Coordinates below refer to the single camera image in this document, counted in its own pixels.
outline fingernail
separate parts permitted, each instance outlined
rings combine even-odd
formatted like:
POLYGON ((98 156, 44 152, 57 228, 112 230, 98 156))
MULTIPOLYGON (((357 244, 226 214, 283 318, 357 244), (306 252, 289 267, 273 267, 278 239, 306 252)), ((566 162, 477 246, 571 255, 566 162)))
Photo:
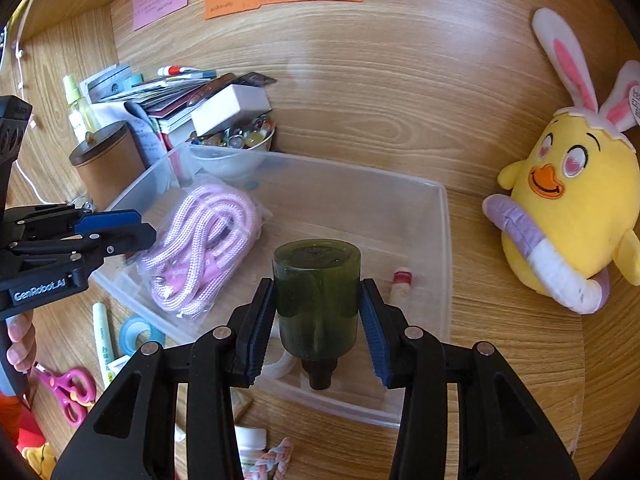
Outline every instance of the fingernail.
POLYGON ((18 352, 16 352, 14 349, 9 348, 6 352, 6 360, 9 361, 10 364, 12 365, 16 365, 18 364, 18 359, 20 358, 20 356, 18 355, 18 352))

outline white bowl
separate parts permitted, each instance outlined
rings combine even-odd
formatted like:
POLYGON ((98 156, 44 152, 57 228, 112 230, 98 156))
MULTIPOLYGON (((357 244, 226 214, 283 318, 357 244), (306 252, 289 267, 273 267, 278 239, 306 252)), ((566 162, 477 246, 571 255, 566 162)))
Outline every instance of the white bowl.
POLYGON ((272 140, 273 133, 260 144, 245 150, 201 145, 198 147, 197 153, 194 153, 193 158, 202 166, 203 170, 218 178, 223 180, 241 178, 253 172, 262 162, 261 156, 249 155, 248 152, 268 152, 271 149, 272 140))

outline pink rope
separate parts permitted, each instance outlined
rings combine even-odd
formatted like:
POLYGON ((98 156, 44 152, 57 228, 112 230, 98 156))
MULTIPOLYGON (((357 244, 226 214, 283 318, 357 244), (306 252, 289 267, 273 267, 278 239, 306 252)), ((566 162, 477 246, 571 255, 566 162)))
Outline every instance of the pink rope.
POLYGON ((243 471, 245 480, 268 480, 269 473, 275 468, 273 480, 282 480, 289 468, 293 442, 285 437, 279 446, 268 450, 254 466, 243 471))
POLYGON ((251 249, 260 214, 244 192, 204 184, 182 202, 168 231, 140 259, 151 294, 167 312, 195 316, 209 308, 251 249))

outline white marker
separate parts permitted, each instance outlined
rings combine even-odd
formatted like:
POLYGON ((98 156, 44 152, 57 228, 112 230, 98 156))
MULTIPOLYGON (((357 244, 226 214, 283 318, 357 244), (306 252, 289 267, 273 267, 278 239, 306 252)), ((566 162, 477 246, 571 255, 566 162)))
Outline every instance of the white marker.
POLYGON ((114 373, 109 370, 109 363, 113 361, 113 347, 111 346, 111 333, 107 321, 107 308, 104 303, 94 304, 94 337, 95 350, 98 352, 98 362, 102 373, 102 382, 106 388, 111 384, 114 373))

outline human hand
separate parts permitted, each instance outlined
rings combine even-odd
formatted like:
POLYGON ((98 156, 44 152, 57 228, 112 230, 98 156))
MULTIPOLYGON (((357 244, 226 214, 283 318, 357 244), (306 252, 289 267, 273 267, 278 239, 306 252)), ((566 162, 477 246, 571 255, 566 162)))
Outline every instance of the human hand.
POLYGON ((6 351, 6 358, 19 372, 26 372, 36 359, 36 329, 33 326, 33 310, 7 320, 7 332, 13 343, 6 351))

